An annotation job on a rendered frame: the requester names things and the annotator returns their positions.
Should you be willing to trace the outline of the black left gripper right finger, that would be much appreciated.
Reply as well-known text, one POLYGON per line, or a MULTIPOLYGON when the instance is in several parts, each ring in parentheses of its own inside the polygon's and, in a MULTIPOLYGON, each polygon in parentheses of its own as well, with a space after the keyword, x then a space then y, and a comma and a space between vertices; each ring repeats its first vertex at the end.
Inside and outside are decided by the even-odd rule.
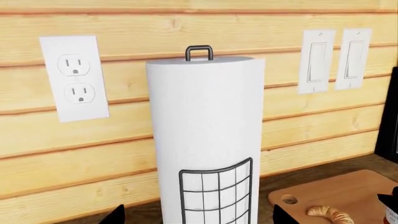
POLYGON ((279 205, 274 205, 272 219, 274 224, 296 224, 296 220, 279 205))

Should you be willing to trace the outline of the black appliance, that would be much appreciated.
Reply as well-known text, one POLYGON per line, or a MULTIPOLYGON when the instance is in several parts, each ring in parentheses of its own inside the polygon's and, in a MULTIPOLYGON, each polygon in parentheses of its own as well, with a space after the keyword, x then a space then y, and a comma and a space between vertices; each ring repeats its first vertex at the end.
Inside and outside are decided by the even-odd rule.
POLYGON ((398 67, 392 69, 374 153, 398 164, 398 67))

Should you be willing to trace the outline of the white double wall outlet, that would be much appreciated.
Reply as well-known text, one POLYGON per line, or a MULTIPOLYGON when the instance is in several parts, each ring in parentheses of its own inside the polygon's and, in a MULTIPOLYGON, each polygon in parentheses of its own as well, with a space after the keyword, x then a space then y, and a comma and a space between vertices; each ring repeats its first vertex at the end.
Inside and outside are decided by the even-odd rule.
POLYGON ((39 42, 59 121, 109 117, 96 36, 48 36, 39 42))

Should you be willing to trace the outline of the white paper towel roll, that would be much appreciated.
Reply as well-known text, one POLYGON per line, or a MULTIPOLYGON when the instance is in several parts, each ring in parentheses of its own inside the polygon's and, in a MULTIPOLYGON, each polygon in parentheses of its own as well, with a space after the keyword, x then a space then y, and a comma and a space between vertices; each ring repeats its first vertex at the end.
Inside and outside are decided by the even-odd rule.
POLYGON ((265 64, 146 63, 163 224, 257 224, 265 64))

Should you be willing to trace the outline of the jam jar with black lid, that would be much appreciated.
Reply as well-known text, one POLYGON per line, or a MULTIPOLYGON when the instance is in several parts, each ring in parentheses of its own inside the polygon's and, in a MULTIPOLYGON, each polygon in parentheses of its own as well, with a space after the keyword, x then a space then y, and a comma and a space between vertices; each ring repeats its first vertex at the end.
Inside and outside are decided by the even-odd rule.
POLYGON ((378 194, 377 197, 386 206, 384 224, 398 224, 398 195, 378 194))

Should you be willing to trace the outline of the wooden cutting board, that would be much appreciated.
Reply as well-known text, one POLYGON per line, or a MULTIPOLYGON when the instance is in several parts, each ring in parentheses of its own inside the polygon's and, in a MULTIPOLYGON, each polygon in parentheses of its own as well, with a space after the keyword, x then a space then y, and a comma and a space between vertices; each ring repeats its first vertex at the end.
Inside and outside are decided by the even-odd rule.
POLYGON ((268 195, 300 224, 331 224, 325 218, 307 216, 314 205, 334 207, 347 213, 355 224, 383 224, 386 207, 377 194, 391 194, 398 183, 372 170, 359 170, 316 180, 268 195))

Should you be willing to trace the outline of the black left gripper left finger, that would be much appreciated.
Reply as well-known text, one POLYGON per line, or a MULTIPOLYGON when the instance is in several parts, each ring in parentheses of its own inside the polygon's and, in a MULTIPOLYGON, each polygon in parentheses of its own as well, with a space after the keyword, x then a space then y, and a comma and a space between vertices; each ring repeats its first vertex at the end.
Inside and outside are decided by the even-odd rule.
POLYGON ((124 224, 124 205, 119 205, 110 214, 105 216, 102 224, 124 224))

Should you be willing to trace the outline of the golden brown croissant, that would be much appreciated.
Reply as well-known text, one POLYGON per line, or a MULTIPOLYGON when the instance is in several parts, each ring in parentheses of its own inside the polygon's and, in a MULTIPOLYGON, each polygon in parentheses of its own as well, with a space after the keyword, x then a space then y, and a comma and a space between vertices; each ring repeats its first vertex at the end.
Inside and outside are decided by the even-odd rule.
POLYGON ((306 214, 312 217, 326 218, 332 224, 354 224, 354 220, 347 213, 334 207, 312 206, 307 209, 306 214))

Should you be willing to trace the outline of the white rocker light switch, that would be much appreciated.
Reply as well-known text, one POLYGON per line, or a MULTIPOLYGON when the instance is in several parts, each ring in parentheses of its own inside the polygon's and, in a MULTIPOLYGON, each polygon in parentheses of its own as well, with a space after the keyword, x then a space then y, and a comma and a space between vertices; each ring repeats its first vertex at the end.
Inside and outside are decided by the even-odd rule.
POLYGON ((362 87, 372 30, 345 29, 340 48, 335 89, 362 87))
POLYGON ((304 95, 328 90, 335 33, 335 30, 330 29, 303 32, 298 94, 304 95))

